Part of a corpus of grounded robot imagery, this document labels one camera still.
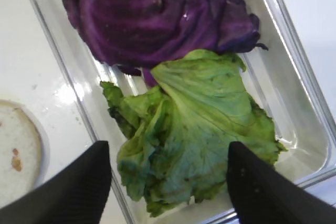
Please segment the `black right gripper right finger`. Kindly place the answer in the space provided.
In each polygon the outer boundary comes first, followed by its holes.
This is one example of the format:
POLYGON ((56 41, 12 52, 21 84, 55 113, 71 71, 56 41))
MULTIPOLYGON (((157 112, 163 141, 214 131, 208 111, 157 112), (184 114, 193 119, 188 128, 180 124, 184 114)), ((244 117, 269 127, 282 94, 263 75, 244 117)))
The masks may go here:
POLYGON ((335 223, 335 208, 276 172, 241 142, 231 142, 226 174, 240 223, 335 223))

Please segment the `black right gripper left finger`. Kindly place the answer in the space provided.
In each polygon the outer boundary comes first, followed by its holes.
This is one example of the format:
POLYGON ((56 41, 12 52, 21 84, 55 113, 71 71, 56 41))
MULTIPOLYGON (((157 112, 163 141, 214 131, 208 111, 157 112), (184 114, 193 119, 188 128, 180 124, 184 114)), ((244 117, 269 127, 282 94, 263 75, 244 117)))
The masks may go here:
POLYGON ((109 144, 97 141, 59 174, 1 209, 1 223, 99 223, 111 188, 109 144))

